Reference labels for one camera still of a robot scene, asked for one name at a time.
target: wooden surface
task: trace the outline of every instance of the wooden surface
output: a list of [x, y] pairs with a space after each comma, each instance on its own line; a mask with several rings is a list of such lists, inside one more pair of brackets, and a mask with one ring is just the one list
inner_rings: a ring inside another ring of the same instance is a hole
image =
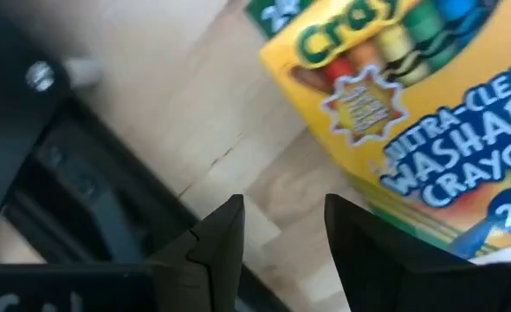
[[88, 103], [199, 217], [245, 195], [245, 263], [293, 311], [349, 311], [323, 199], [359, 199], [259, 63], [245, 2], [5, 2], [57, 55], [104, 62]]

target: blue crayon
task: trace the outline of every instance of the blue crayon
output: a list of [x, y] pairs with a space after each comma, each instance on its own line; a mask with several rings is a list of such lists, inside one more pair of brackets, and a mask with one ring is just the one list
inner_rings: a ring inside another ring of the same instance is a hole
[[488, 17], [480, 0], [436, 0], [436, 5], [461, 48], [477, 35]]

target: crayola crayon box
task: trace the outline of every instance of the crayola crayon box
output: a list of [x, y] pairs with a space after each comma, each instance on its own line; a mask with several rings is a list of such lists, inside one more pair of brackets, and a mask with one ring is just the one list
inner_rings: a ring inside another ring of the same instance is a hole
[[511, 0], [318, 0], [261, 58], [377, 215], [511, 245]]

